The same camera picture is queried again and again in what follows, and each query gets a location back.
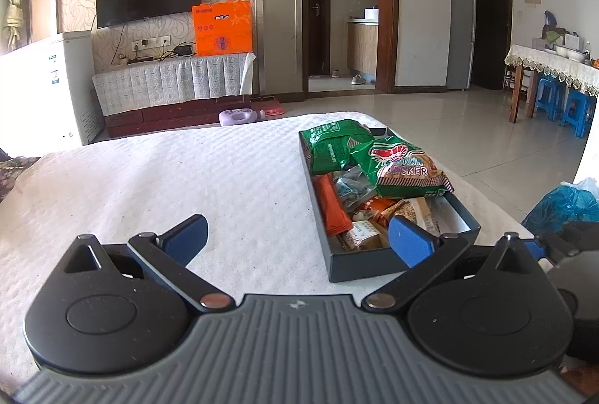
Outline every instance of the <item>tiled floor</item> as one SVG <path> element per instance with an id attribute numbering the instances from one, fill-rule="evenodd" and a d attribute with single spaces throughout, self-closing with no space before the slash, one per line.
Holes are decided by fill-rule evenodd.
<path id="1" fill-rule="evenodd" d="M 311 76 L 308 80 L 308 91 L 335 91 L 335 90 L 364 90 L 374 89 L 373 83 L 352 85 L 351 76 L 333 78 L 332 76 Z"/>
<path id="2" fill-rule="evenodd" d="M 285 116 L 359 111 L 376 117 L 462 176 L 512 217 L 523 217 L 560 181 L 576 175 L 586 139 L 541 112 L 507 121 L 510 97 L 472 89 L 360 95 L 287 103 Z"/>

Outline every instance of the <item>wooden table leg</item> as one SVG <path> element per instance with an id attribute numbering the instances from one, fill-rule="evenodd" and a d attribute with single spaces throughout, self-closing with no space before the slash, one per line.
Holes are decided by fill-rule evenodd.
<path id="1" fill-rule="evenodd" d="M 524 72 L 524 68 L 522 65 L 516 66 L 516 78 L 514 80 L 514 91 L 511 94 L 511 108 L 510 108 L 510 117 L 508 120 L 512 123 L 516 123 L 516 119 L 518 118 L 518 108 L 520 106 L 520 90 L 522 89 L 522 75 Z"/>
<path id="2" fill-rule="evenodd" d="M 526 116 L 532 118 L 534 116 L 534 105 L 537 103 L 537 91 L 538 91 L 538 71 L 532 70 L 532 78 L 530 79 L 530 85 L 528 86 L 528 106 L 526 107 Z"/>

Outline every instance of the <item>purple plastic bottle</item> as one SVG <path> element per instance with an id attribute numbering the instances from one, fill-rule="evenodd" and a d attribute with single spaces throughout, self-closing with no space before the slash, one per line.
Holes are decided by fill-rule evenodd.
<path id="1" fill-rule="evenodd" d="M 251 124 L 256 120 L 262 120 L 266 117 L 263 110 L 256 112 L 252 109 L 234 109 L 225 110 L 219 114 L 221 126 L 239 126 L 241 124 Z"/>

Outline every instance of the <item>snack box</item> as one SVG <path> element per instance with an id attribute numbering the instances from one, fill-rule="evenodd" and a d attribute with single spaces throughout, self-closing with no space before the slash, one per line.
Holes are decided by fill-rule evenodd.
<path id="1" fill-rule="evenodd" d="M 252 51 L 252 6 L 228 0 L 192 7 L 197 56 Z"/>
<path id="2" fill-rule="evenodd" d="M 395 135 L 391 130 L 380 127 L 371 129 L 375 137 Z M 346 252 L 340 242 L 340 238 L 328 237 L 325 232 L 324 222 L 320 215 L 320 207 L 309 169 L 310 150 L 304 144 L 303 138 L 299 136 L 299 151 L 304 168 L 304 175 L 310 193 L 310 201 L 314 211 L 314 220 L 320 239 L 320 247 L 325 260 L 326 272 L 329 281 L 343 282 L 355 279 L 372 278 L 385 274 L 403 272 L 408 269 L 403 261 L 393 252 L 391 247 L 360 251 Z M 465 206 L 453 193 L 445 193 L 444 196 L 435 198 L 431 206 L 432 215 L 439 223 L 441 233 L 459 233 L 469 242 L 475 242 L 480 232 L 480 224 L 474 219 Z"/>

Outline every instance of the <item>gray gripper base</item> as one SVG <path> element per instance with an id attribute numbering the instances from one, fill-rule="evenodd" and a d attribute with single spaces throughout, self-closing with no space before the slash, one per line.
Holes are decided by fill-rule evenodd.
<path id="1" fill-rule="evenodd" d="M 142 370 L 78 378 L 44 369 L 14 397 L 23 404 L 584 401 L 549 371 L 493 381 L 447 369 L 393 317 L 363 312 L 351 296 L 257 295 L 229 313 L 200 316 L 181 346 Z"/>

